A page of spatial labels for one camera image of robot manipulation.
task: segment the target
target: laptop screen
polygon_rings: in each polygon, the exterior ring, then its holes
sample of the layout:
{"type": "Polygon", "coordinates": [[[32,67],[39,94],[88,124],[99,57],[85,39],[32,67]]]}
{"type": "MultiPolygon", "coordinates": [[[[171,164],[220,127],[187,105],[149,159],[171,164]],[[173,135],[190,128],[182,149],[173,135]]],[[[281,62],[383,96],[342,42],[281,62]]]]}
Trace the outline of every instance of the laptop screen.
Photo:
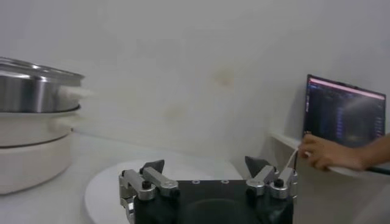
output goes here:
{"type": "Polygon", "coordinates": [[[308,76],[304,131],[348,147],[385,134],[386,96],[308,76]]]}

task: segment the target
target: stainless steel pot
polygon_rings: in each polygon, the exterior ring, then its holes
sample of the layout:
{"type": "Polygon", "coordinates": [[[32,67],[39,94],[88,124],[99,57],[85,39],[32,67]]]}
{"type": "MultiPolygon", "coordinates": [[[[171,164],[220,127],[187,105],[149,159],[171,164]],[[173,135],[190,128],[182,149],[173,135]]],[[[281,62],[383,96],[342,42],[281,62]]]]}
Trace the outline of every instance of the stainless steel pot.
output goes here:
{"type": "Polygon", "coordinates": [[[0,57],[0,112],[52,113],[79,106],[84,76],[0,57]]]}

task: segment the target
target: finger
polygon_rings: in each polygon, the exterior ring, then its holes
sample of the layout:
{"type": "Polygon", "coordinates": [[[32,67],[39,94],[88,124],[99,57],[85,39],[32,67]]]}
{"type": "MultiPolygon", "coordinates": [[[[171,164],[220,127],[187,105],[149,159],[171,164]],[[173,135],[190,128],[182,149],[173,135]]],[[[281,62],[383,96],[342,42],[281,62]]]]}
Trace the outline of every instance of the finger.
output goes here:
{"type": "Polygon", "coordinates": [[[318,142],[318,141],[322,141],[324,140],[323,138],[320,138],[320,137],[317,137],[317,136],[314,136],[312,134],[307,134],[303,137],[303,142],[318,142]]]}
{"type": "Polygon", "coordinates": [[[303,150],[303,149],[299,149],[298,150],[298,156],[303,158],[303,159],[306,159],[308,158],[309,156],[306,154],[307,151],[303,150]]]}
{"type": "Polygon", "coordinates": [[[298,155],[302,158],[307,158],[306,152],[313,154],[316,151],[320,151],[322,146],[319,144],[302,144],[299,146],[298,155]]]}
{"type": "Polygon", "coordinates": [[[321,158],[317,161],[317,163],[315,164],[315,168],[316,169],[319,169],[319,170],[322,170],[322,171],[326,171],[327,170],[327,167],[331,164],[331,161],[329,159],[324,159],[324,158],[321,158]]]}
{"type": "Polygon", "coordinates": [[[309,165],[314,167],[320,159],[321,159],[321,155],[319,154],[313,154],[309,156],[308,158],[309,165]]]}

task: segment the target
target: white steamer basket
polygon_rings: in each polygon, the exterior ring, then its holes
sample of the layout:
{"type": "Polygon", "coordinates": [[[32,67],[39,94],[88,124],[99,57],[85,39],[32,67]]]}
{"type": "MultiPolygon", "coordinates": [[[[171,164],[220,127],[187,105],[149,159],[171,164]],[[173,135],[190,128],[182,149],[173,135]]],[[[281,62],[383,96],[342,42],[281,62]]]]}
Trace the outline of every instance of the white steamer basket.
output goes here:
{"type": "Polygon", "coordinates": [[[0,194],[40,184],[70,165],[71,135],[56,141],[0,150],[0,194]]]}
{"type": "Polygon", "coordinates": [[[78,110],[62,113],[0,113],[0,150],[53,141],[82,119],[78,110]]]}

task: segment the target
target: human hand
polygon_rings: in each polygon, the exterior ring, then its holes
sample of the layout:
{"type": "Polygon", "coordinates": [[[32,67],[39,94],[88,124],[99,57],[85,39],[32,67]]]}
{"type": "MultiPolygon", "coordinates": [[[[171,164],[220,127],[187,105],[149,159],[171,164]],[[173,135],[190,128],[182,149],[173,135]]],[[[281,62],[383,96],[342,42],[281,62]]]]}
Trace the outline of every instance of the human hand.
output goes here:
{"type": "Polygon", "coordinates": [[[332,141],[307,134],[299,145],[298,154],[308,160],[316,169],[326,171],[329,166],[346,167],[353,170],[364,170],[361,150],[351,149],[332,141]]]}

